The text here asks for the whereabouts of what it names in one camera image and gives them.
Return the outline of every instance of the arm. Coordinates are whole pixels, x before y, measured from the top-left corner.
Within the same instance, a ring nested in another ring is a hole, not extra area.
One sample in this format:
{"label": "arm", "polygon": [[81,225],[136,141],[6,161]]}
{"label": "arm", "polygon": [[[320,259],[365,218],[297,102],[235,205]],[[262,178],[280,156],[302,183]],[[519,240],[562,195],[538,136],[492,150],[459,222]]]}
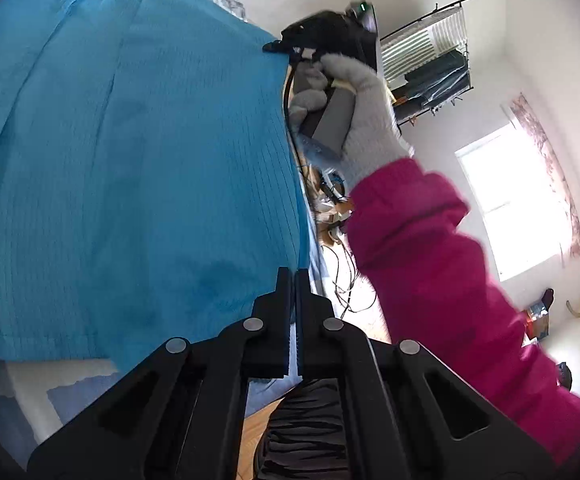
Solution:
{"label": "arm", "polygon": [[353,190],[349,240],[390,335],[418,340],[557,462],[580,443],[580,399],[557,386],[522,317],[488,278],[479,243],[456,232],[467,207],[438,174],[392,162]]}

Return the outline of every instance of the person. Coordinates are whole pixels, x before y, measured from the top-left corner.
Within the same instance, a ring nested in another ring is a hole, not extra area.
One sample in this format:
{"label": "person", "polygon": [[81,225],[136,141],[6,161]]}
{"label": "person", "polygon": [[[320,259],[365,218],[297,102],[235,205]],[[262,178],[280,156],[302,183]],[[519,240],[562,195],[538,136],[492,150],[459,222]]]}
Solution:
{"label": "person", "polygon": [[[467,205],[448,180],[411,157],[384,81],[357,60],[323,56],[307,71],[312,88],[292,99],[291,129],[325,106],[324,73],[357,92],[338,169],[356,208],[350,247],[392,340],[422,343],[563,463],[580,443],[580,398],[558,386],[555,363],[539,346],[522,348],[522,316],[490,280],[480,244],[456,230]],[[304,395],[318,397],[315,390],[310,384]],[[291,399],[296,407],[297,394]]]}

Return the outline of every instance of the gloved hand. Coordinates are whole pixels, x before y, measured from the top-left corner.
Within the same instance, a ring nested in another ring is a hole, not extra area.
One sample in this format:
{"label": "gloved hand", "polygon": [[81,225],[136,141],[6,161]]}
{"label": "gloved hand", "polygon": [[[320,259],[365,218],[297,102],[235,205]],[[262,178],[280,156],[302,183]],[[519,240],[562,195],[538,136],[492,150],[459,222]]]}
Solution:
{"label": "gloved hand", "polygon": [[324,89],[328,80],[322,71],[334,79],[349,82],[356,90],[350,132],[336,167],[349,190],[379,168],[414,154],[398,131],[385,82],[369,66],[341,54],[326,54],[320,63],[304,71],[312,88],[296,94],[290,103],[289,123],[293,134],[298,132],[308,112],[326,105]]}

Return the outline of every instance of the bright window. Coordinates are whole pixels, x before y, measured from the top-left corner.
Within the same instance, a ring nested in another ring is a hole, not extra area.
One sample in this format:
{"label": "bright window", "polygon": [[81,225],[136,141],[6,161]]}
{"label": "bright window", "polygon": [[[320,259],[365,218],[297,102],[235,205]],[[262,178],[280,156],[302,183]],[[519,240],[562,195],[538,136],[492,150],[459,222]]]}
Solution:
{"label": "bright window", "polygon": [[508,124],[456,156],[481,208],[501,281],[560,254],[566,219],[525,132]]}

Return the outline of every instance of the curtain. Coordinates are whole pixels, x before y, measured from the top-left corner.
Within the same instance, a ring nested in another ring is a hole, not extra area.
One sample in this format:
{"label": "curtain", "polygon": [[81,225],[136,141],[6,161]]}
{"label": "curtain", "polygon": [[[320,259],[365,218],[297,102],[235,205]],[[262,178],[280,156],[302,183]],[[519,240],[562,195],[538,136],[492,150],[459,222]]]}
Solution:
{"label": "curtain", "polygon": [[561,254],[572,258],[580,256],[580,222],[570,187],[559,164],[559,159],[554,153],[552,145],[548,140],[544,128],[539,119],[532,111],[525,96],[521,94],[510,104],[513,118],[518,122],[515,126],[521,127],[540,152],[544,162],[545,170],[548,174],[552,192],[558,200],[560,210],[566,215],[567,223],[570,226],[567,236],[561,241]]}

